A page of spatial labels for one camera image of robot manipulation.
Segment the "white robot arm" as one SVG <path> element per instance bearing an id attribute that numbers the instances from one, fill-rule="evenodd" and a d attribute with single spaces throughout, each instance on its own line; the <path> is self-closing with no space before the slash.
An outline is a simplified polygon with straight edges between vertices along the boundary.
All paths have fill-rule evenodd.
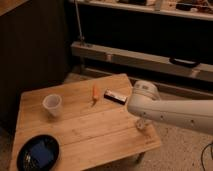
<path id="1" fill-rule="evenodd" d="M 162 100 L 148 81 L 135 82 L 127 110 L 140 118 L 213 135 L 213 100 Z"/>

